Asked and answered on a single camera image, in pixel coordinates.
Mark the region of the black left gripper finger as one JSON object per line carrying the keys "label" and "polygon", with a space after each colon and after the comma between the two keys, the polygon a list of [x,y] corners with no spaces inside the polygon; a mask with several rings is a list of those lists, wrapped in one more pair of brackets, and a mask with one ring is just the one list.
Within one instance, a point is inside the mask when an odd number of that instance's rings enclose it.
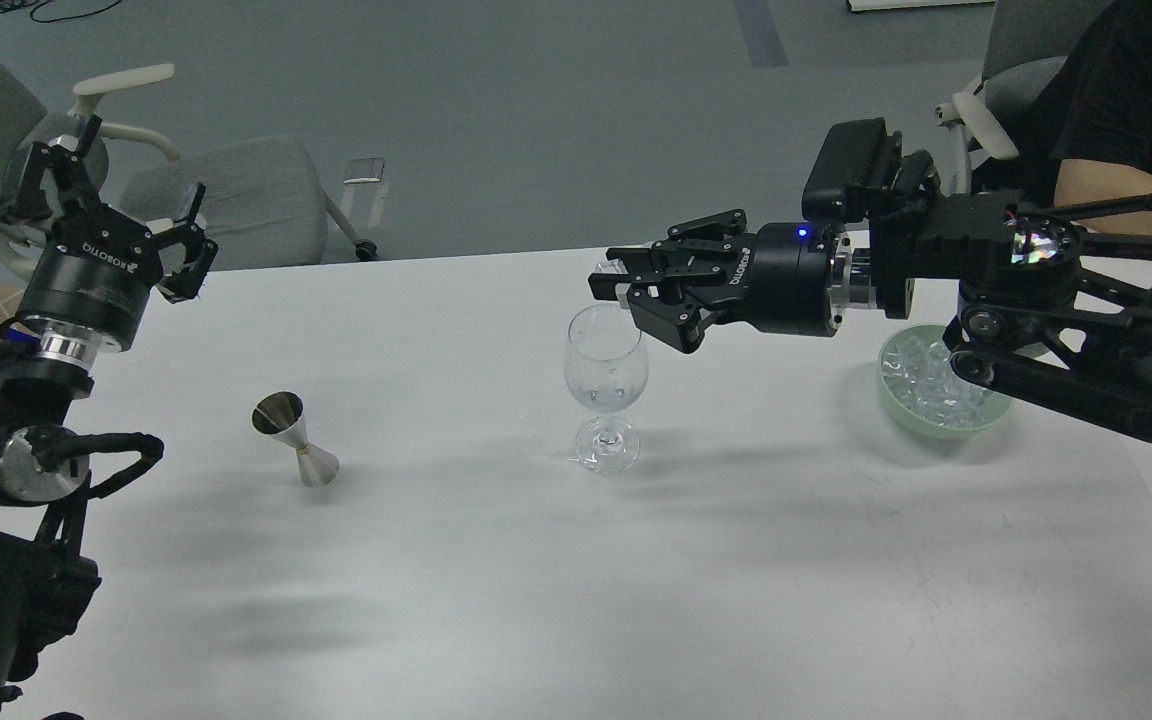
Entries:
{"label": "black left gripper finger", "polygon": [[100,241],[105,232],[103,119],[50,114],[14,149],[0,185],[12,241]]}
{"label": "black left gripper finger", "polygon": [[202,214],[206,190],[202,183],[188,187],[175,217],[151,220],[151,245],[162,270],[157,288],[170,304],[196,300],[219,251]]}

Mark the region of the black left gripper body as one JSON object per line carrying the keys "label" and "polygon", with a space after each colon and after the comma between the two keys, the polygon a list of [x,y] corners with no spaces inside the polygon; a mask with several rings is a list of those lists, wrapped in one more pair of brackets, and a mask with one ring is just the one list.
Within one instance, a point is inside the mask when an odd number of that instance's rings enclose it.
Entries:
{"label": "black left gripper body", "polygon": [[141,328],[147,291],[162,276],[145,223],[109,205],[65,214],[52,223],[20,300],[18,320],[36,332],[46,323],[77,325],[103,334],[113,351],[127,351]]}

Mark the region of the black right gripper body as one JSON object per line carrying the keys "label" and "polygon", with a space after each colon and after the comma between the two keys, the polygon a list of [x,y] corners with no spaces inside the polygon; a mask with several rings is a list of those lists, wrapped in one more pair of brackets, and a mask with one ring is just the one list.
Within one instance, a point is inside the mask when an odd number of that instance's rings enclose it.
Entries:
{"label": "black right gripper body", "polygon": [[767,223],[742,237],[742,256],[730,283],[713,287],[727,306],[726,320],[756,331],[832,338],[841,311],[829,287],[835,233],[826,225]]}

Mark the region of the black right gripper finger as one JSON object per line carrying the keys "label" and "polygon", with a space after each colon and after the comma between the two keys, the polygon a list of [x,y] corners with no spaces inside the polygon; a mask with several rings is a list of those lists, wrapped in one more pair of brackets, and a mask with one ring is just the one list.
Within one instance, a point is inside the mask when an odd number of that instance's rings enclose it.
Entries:
{"label": "black right gripper finger", "polygon": [[636,328],[681,354],[694,354],[708,327],[726,320],[713,287],[685,283],[628,285],[626,301]]}
{"label": "black right gripper finger", "polygon": [[630,285],[722,286],[736,274],[746,228],[745,211],[728,210],[672,225],[664,240],[641,247],[612,247],[605,251],[605,260],[623,260]]}

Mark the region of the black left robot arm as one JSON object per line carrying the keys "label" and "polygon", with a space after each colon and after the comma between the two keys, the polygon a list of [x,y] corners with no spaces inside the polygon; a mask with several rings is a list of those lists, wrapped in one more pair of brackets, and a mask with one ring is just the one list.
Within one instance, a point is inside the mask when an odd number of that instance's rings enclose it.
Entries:
{"label": "black left robot arm", "polygon": [[88,152],[101,120],[29,143],[0,194],[5,222],[41,222],[44,247],[15,313],[0,320],[0,715],[41,652],[76,632],[101,577],[82,547],[88,509],[156,467],[145,432],[67,427],[101,354],[131,348],[152,293],[195,300],[218,255],[198,211],[142,222],[101,199]]}

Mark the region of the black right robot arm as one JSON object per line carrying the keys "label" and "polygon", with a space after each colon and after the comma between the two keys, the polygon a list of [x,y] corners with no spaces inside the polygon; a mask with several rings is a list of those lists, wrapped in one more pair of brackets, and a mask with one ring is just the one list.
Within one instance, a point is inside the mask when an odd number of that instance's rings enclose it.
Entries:
{"label": "black right robot arm", "polygon": [[829,129],[803,219],[748,232],[744,211],[673,225],[605,253],[594,300],[680,353],[710,325],[831,338],[850,306],[908,318],[919,279],[955,281],[943,331],[955,374],[1152,444],[1152,234],[1094,233],[1152,192],[1033,209],[1015,191],[943,194],[929,152],[881,118]]}

